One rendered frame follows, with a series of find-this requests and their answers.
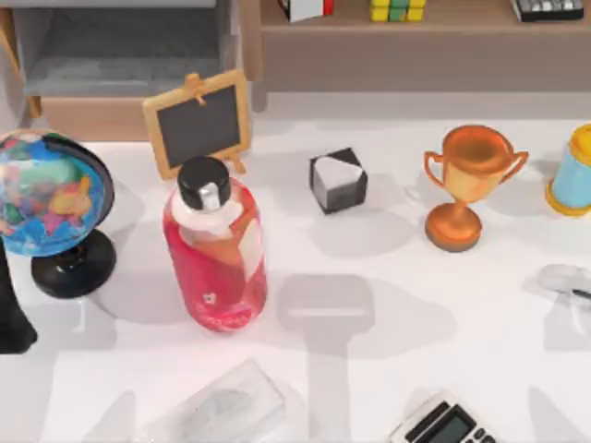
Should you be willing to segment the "black and white cube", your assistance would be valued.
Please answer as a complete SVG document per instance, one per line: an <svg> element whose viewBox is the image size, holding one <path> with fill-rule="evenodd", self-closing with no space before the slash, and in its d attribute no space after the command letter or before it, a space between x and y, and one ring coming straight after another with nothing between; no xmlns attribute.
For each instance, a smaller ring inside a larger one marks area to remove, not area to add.
<svg viewBox="0 0 591 443"><path fill-rule="evenodd" d="M309 161L309 187L325 215L365 202L368 174L352 148L332 151Z"/></svg>

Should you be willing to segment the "red bottle with black cap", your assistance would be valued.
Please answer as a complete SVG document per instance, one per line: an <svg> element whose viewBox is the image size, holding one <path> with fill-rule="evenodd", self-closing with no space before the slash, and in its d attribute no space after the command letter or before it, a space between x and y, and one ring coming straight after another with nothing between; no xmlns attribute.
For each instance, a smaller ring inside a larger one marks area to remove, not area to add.
<svg viewBox="0 0 591 443"><path fill-rule="evenodd" d="M202 327L232 333L261 313L268 286L259 207L222 161L197 157L180 168L163 234L187 312Z"/></svg>

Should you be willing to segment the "wooden framed blackboard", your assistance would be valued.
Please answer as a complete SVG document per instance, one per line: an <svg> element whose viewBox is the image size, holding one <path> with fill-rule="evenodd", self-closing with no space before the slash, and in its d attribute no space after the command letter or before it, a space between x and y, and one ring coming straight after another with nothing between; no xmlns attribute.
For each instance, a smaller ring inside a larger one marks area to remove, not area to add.
<svg viewBox="0 0 591 443"><path fill-rule="evenodd" d="M149 97L142 112L163 180L198 156L230 162L243 174L241 154L251 145L248 84L236 68L210 78L186 75L183 86Z"/></svg>

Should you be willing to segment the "bronze trophy cup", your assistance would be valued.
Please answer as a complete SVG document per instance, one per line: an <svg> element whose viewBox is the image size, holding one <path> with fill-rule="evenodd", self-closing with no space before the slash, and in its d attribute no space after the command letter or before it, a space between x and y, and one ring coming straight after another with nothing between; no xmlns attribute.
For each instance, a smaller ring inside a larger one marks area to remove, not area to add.
<svg viewBox="0 0 591 443"><path fill-rule="evenodd" d="M431 243L451 253L475 246L483 226L470 205L515 176L528 159L528 152L515 151L501 132L483 125L458 126L444 137L441 153L425 152L427 177L453 198L427 215Z"/></svg>

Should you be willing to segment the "clear plastic box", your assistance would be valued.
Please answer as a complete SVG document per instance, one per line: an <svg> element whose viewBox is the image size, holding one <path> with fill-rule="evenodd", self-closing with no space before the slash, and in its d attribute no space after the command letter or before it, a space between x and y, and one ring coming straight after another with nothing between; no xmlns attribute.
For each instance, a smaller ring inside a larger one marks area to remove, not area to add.
<svg viewBox="0 0 591 443"><path fill-rule="evenodd" d="M134 443L260 443L285 413L275 383L246 360L146 425Z"/></svg>

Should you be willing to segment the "open wooden shelf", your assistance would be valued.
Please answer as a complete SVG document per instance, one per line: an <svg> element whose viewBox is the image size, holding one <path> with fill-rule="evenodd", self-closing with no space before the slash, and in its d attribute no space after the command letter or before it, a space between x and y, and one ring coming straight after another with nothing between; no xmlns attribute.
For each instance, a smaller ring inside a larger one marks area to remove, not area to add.
<svg viewBox="0 0 591 443"><path fill-rule="evenodd" d="M591 0L577 20L522 22L512 0L427 0L418 22L374 22L368 0L290 22L278 0L237 0L243 66L270 92L591 92Z"/></svg>

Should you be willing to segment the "white and red cube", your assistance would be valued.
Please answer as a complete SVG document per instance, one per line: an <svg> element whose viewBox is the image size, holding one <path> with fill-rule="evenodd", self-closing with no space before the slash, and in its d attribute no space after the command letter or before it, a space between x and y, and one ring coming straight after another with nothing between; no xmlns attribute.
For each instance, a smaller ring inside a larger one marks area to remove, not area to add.
<svg viewBox="0 0 591 443"><path fill-rule="evenodd" d="M330 16L334 0L277 0L290 23Z"/></svg>

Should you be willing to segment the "pale wooden drawer front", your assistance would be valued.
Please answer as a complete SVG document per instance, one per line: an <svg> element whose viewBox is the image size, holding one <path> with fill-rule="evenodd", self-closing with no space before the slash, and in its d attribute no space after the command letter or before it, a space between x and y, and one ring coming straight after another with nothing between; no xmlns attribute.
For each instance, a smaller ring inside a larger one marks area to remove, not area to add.
<svg viewBox="0 0 591 443"><path fill-rule="evenodd" d="M49 127L79 141L148 141L141 97L42 97Z"/></svg>

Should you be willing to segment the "yellow and green puzzle cube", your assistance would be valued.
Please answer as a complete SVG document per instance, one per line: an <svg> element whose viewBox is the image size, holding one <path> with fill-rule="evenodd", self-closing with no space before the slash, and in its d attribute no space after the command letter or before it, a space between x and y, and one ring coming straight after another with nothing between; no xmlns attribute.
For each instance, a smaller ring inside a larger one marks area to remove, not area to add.
<svg viewBox="0 0 591 443"><path fill-rule="evenodd" d="M373 22L422 21L427 0L370 0Z"/></svg>

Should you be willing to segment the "grey pierced drawer inside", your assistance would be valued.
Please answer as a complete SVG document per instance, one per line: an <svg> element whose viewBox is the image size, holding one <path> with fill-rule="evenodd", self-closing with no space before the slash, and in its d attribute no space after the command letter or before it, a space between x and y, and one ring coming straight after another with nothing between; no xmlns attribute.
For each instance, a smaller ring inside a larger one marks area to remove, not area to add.
<svg viewBox="0 0 591 443"><path fill-rule="evenodd" d="M0 0L14 19L24 90L144 97L233 67L231 0Z"/></svg>

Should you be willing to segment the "white calculator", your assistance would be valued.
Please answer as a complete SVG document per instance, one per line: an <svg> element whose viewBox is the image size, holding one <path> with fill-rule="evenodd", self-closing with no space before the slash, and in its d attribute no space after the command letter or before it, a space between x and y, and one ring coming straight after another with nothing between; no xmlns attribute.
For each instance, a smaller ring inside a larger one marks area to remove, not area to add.
<svg viewBox="0 0 591 443"><path fill-rule="evenodd" d="M479 415L448 390L420 403L388 435L386 443L501 443Z"/></svg>

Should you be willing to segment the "colourful globe on black stand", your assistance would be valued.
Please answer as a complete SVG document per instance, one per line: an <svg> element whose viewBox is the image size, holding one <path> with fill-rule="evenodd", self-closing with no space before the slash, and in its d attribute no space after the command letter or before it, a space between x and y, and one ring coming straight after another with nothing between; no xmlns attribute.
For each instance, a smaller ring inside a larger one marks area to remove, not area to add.
<svg viewBox="0 0 591 443"><path fill-rule="evenodd" d="M110 278L110 238L98 230L115 202L104 162L53 131L0 136L0 240L30 259L31 277L57 299L86 296Z"/></svg>

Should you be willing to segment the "white computer mouse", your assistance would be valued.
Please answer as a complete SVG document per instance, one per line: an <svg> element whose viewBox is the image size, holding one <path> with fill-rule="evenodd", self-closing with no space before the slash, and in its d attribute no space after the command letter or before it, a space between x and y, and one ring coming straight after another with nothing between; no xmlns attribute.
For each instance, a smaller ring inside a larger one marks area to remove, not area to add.
<svg viewBox="0 0 591 443"><path fill-rule="evenodd" d="M545 289L591 300L591 270L564 264L550 264L538 274Z"/></svg>

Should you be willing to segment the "blue and yellow cup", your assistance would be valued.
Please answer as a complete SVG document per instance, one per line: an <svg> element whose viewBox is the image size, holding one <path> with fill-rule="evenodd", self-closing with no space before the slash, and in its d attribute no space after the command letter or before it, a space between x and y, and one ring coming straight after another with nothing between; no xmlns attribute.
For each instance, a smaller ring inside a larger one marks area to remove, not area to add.
<svg viewBox="0 0 591 443"><path fill-rule="evenodd" d="M583 217L591 212L591 123L573 131L545 198L564 216Z"/></svg>

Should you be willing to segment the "black keyboard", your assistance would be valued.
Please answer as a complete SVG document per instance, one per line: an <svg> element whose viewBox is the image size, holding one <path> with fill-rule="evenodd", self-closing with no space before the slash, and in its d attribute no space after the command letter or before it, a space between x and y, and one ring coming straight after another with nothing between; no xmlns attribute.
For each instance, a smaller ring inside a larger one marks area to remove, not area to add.
<svg viewBox="0 0 591 443"><path fill-rule="evenodd" d="M583 0L510 0L524 23L579 20L585 16Z"/></svg>

